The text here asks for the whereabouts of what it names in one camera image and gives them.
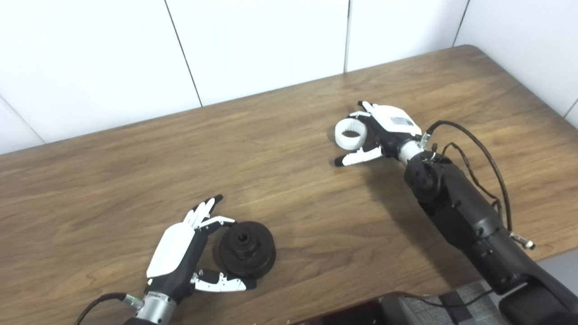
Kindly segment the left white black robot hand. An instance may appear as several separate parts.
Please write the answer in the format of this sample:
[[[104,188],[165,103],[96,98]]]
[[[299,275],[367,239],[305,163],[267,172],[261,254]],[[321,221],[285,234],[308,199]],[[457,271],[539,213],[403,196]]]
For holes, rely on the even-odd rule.
[[[146,271],[149,281],[144,292],[147,296],[165,295],[179,305],[195,290],[219,293],[256,288],[255,279],[197,267],[208,236],[219,227],[231,227],[236,223],[223,216],[211,217],[215,205],[222,199],[219,194],[204,200],[189,210],[182,222],[165,230]]]

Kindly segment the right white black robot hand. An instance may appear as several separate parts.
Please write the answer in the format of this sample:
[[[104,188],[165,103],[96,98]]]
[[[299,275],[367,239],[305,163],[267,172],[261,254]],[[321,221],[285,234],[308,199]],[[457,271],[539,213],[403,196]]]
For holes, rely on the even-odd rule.
[[[336,167],[355,165],[380,157],[394,158],[404,166],[424,151],[422,131],[406,111],[388,105],[359,101],[355,111],[335,125],[335,142],[349,153],[334,160]]]

